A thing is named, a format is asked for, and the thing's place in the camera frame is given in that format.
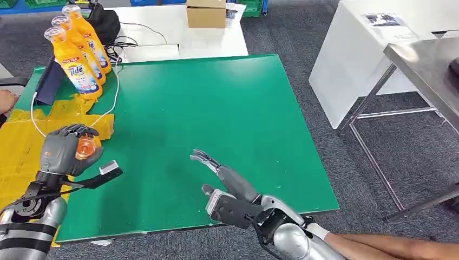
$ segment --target black cable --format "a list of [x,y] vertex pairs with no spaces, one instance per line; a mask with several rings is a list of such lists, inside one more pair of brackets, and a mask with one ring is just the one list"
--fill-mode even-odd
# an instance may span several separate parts
[[120,22],[120,23],[121,23],[121,24],[130,24],[130,25],[140,25],[140,26],[143,26],[143,27],[145,27],[145,28],[148,28],[150,31],[152,31],[152,32],[154,32],[154,33],[156,33],[156,34],[161,35],[161,37],[164,39],[164,42],[165,42],[166,44],[169,44],[169,43],[167,43],[167,40],[166,40],[166,38],[164,37],[164,35],[163,35],[162,33],[158,32],[158,31],[155,31],[155,30],[153,30],[152,28],[150,28],[150,27],[148,27],[148,26],[146,26],[146,25],[144,25],[144,24],[140,24],[140,23],[123,23],[123,22]]
[[119,57],[118,53],[115,51],[115,48],[116,47],[119,47],[121,49],[124,49],[126,47],[132,47],[132,46],[139,46],[137,44],[137,41],[132,39],[131,37],[128,37],[128,36],[118,36],[117,38],[119,37],[126,37],[126,38],[129,38],[131,40],[133,40],[134,42],[136,43],[130,43],[130,42],[113,42],[112,44],[110,45],[106,45],[104,46],[104,49],[105,49],[105,52],[107,53],[107,56],[108,58],[110,59],[110,61],[113,61],[113,62],[116,62],[118,61],[118,63],[122,62],[123,58]]
[[249,216],[246,216],[247,219],[249,219],[251,222],[252,222],[252,226],[253,228],[255,229],[255,233],[257,234],[257,238],[258,238],[258,243],[260,243],[261,247],[266,250],[266,252],[270,253],[270,255],[272,255],[273,257],[275,257],[277,260],[284,260],[283,258],[281,258],[280,256],[278,256],[276,253],[274,253],[273,251],[271,251],[271,249],[269,249],[266,244],[265,244],[265,241],[263,240],[263,236],[261,235],[261,231],[260,231],[260,227],[258,226],[258,223],[255,221],[254,218],[252,217],[249,217]]
[[12,207],[12,206],[14,206],[16,204],[19,204],[19,203],[22,203],[22,202],[26,202],[26,201],[32,200],[32,199],[42,199],[42,198],[46,198],[46,197],[59,197],[59,196],[64,195],[64,194],[68,194],[68,193],[72,193],[74,191],[77,191],[79,189],[81,189],[81,188],[73,188],[73,189],[68,190],[68,191],[42,194],[42,195],[37,195],[37,196],[29,197],[29,198],[15,200],[12,203],[10,203],[10,204],[6,205],[5,207],[3,207],[3,209],[0,211],[0,216],[3,214],[3,212],[5,212],[5,210],[7,210],[8,208],[10,208],[10,207]]
[[139,44],[137,43],[137,41],[136,41],[136,40],[132,39],[132,38],[131,38],[131,37],[129,37],[129,36],[120,35],[120,36],[118,36],[117,38],[115,38],[115,41],[116,41],[118,38],[127,38],[127,39],[131,39],[131,40],[133,40],[133,41],[134,41],[134,43],[135,43],[136,45],[139,45]]

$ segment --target gray carpet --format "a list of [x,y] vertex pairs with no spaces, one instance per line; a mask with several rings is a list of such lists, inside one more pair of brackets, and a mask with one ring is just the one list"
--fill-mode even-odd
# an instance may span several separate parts
[[[339,211],[317,216],[318,222],[337,233],[459,242],[459,215],[441,205],[395,223],[383,222],[383,216],[396,210],[394,204],[353,136],[349,132],[340,136],[330,127],[307,79],[336,6],[336,0],[271,0],[267,17],[242,21],[251,54],[277,53],[281,57],[340,204]],[[21,16],[21,23],[16,25],[11,24],[13,16],[0,17],[2,33],[14,28],[31,35],[25,43],[14,35],[0,37],[0,46],[11,50],[0,54],[0,63],[11,73],[30,75],[34,65],[46,62],[50,48],[40,37],[52,16]],[[27,31],[26,23],[33,23],[34,28]],[[369,111],[425,105],[416,93],[386,95],[377,97]],[[442,122],[431,112],[367,119],[356,124],[405,205],[459,181],[458,136]],[[305,186],[304,199],[314,198]],[[253,231],[213,227],[117,239],[105,248],[90,243],[65,245],[52,249],[48,259],[274,258],[260,248]]]

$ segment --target robotic finger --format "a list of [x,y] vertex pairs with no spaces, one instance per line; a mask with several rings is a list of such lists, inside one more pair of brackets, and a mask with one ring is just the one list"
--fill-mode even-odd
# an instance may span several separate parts
[[[89,157],[76,159],[78,139],[99,133],[83,124],[64,126],[49,133],[40,152],[40,168],[24,195],[0,210],[0,260],[45,260],[53,236],[67,212],[61,195],[80,189],[96,189],[123,172],[112,160],[99,167],[100,174],[73,182],[68,176],[79,176],[96,163],[103,152],[99,147]],[[62,186],[73,187],[61,191]]]
[[209,167],[227,188],[228,192],[236,198],[249,203],[254,203],[259,198],[260,194],[239,173],[226,165],[219,164],[205,152],[194,149],[189,157]]

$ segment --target orange plastic cup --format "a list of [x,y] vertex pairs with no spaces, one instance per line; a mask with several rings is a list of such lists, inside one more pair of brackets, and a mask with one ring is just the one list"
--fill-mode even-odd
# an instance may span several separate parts
[[78,140],[78,146],[76,147],[75,158],[78,160],[84,160],[91,156],[97,148],[101,147],[100,139],[95,136],[93,138],[82,136]]

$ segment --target green table mat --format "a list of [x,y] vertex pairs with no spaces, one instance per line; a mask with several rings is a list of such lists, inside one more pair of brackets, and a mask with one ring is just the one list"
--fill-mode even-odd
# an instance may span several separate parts
[[[114,134],[102,143],[100,161],[77,179],[98,174],[97,166],[110,160],[124,174],[70,196],[57,242],[215,224],[201,185],[224,187],[189,159],[193,148],[298,212],[338,209],[277,55],[127,63],[119,70]],[[42,73],[34,71],[16,108],[29,110]],[[113,72],[103,91],[90,114],[112,106]],[[74,92],[65,80],[56,99]]]

